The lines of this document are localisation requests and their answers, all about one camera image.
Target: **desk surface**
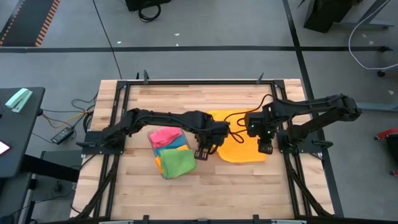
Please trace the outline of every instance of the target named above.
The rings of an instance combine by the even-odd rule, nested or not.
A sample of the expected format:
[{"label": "desk surface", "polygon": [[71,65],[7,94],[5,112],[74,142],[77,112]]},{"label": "desk surface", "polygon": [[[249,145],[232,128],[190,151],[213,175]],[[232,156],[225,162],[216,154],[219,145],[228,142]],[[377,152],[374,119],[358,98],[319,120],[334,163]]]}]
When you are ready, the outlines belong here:
[{"label": "desk surface", "polygon": [[12,112],[5,104],[20,88],[0,89],[0,114],[2,114],[0,140],[12,147],[10,151],[0,156],[0,178],[15,176],[19,171],[36,122],[37,112],[42,104],[45,89],[43,87],[28,87],[28,89],[33,94],[19,113]]},{"label": "desk surface", "polygon": [[[102,130],[109,124],[116,82],[101,82],[92,130]],[[288,99],[305,99],[300,80],[285,80],[285,85]],[[255,108],[267,93],[271,93],[269,85],[132,86],[128,108],[173,113]],[[308,119],[309,116],[299,116],[294,123],[304,123]],[[265,162],[231,164],[215,154],[208,161],[197,161],[195,171],[164,180],[159,175],[147,140],[147,132],[154,128],[146,126],[126,140],[126,150],[118,169],[113,220],[141,220],[143,215],[150,215],[152,220],[252,219],[253,214],[259,214],[260,218],[294,217],[285,164],[276,141],[273,141],[274,153]],[[190,144],[196,146],[193,135],[186,135]],[[321,161],[306,154],[301,158],[307,187],[323,207],[333,213]],[[102,160],[103,156],[96,156],[80,172],[73,202],[77,210],[83,209],[96,191]],[[302,198],[300,194],[297,196],[303,212]],[[104,214],[105,200],[101,214]]]}]

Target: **orange cloth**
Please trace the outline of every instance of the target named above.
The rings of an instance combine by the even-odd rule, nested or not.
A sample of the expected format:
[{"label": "orange cloth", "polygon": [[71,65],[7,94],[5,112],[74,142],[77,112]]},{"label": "orange cloth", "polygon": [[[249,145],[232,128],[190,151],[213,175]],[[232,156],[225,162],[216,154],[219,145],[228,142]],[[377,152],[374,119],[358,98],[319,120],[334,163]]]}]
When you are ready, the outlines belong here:
[{"label": "orange cloth", "polygon": [[160,160],[160,157],[159,157],[159,156],[157,156],[157,157],[155,158],[155,163],[156,163],[156,165],[157,165],[157,168],[159,169],[159,172],[160,172],[161,174],[163,174],[162,161]]},{"label": "orange cloth", "polygon": [[[215,121],[223,121],[229,114],[245,112],[248,110],[250,109],[212,110],[207,111],[207,113],[213,115]],[[237,114],[232,115],[227,119],[227,121],[230,123],[229,128],[232,132],[245,129],[245,127],[240,127],[236,124],[238,119],[243,117],[244,114]],[[250,138],[245,131],[239,133],[239,135],[244,139],[244,143],[239,144],[229,134],[224,140],[224,144],[218,147],[218,155],[223,160],[233,163],[265,161],[267,156],[258,151],[258,137]]]},{"label": "orange cloth", "polygon": [[189,149],[187,145],[183,145],[177,148],[177,150],[187,150]]}]

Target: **gray floor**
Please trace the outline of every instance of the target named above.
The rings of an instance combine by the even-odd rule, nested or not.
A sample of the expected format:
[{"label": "gray floor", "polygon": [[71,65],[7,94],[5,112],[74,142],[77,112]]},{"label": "gray floor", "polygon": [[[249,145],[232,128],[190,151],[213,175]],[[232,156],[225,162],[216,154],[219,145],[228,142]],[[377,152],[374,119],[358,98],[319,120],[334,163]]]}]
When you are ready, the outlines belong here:
[{"label": "gray floor", "polygon": [[[119,0],[96,0],[113,46],[204,46],[283,45],[292,38],[281,0],[173,0],[164,5],[155,22],[144,24]],[[347,46],[349,29],[333,27],[327,34],[304,29],[307,5],[289,0],[301,46]],[[16,0],[0,1],[0,26],[6,23]],[[354,7],[345,21],[358,20],[373,3]],[[392,1],[378,19],[395,22],[398,1]],[[397,48],[398,27],[389,30],[359,30],[354,46],[388,45]],[[61,1],[42,47],[108,47],[91,0]],[[398,62],[398,53],[355,52],[366,65],[385,66]],[[348,52],[304,52],[315,97],[336,93],[357,101],[398,102],[398,72],[379,78],[362,69]],[[301,78],[295,52],[118,52],[123,78],[135,78],[146,69],[151,78]],[[91,99],[100,80],[117,79],[111,53],[0,54],[0,88],[44,86],[42,107],[69,110],[74,98]],[[68,114],[48,114],[67,119]],[[346,217],[398,220],[398,179],[388,174],[395,164],[383,142],[374,141],[380,131],[398,126],[396,114],[364,112],[354,123],[336,123],[325,128],[338,191]],[[38,118],[34,132],[51,138],[55,131]],[[28,153],[42,150],[78,149],[78,137],[60,146],[32,136]],[[34,218],[39,222],[65,220],[71,201],[38,204]]]}]

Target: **stack of cloths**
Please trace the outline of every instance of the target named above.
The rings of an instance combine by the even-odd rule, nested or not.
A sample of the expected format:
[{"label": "stack of cloths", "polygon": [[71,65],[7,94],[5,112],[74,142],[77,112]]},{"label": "stack of cloths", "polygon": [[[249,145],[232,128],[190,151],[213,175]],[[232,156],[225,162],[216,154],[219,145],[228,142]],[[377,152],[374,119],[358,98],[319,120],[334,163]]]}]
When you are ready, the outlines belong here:
[{"label": "stack of cloths", "polygon": [[196,160],[179,128],[162,128],[149,135],[155,163],[163,178],[176,178],[196,168]]}]

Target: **wooden tabletop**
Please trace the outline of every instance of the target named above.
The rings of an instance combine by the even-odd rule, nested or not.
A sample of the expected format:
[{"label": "wooden tabletop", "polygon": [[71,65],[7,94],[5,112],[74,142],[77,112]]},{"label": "wooden tabletop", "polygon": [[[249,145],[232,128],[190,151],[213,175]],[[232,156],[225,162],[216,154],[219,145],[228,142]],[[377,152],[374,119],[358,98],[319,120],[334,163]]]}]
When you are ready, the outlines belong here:
[{"label": "wooden tabletop", "polygon": [[[91,130],[102,130],[109,124],[117,80],[103,80],[98,92]],[[288,99],[304,100],[300,80],[285,80]],[[255,108],[261,98],[271,93],[267,85],[146,85],[132,86],[128,109],[140,108],[158,112],[183,113],[188,110]],[[309,116],[294,118],[304,123]],[[284,160],[273,140],[274,153],[265,162],[232,164],[217,154],[208,161],[197,161],[197,168],[171,180],[163,179],[154,162],[147,132],[157,127],[146,126],[126,140],[121,156],[113,201],[113,220],[150,219],[252,219],[293,218]],[[197,143],[185,133],[191,146]],[[330,194],[321,161],[302,154],[302,166],[308,189],[333,213]],[[82,210],[98,187],[103,156],[97,155],[80,172],[73,207]],[[296,187],[300,211],[302,198]],[[105,192],[101,214],[104,214],[108,192]]]}]

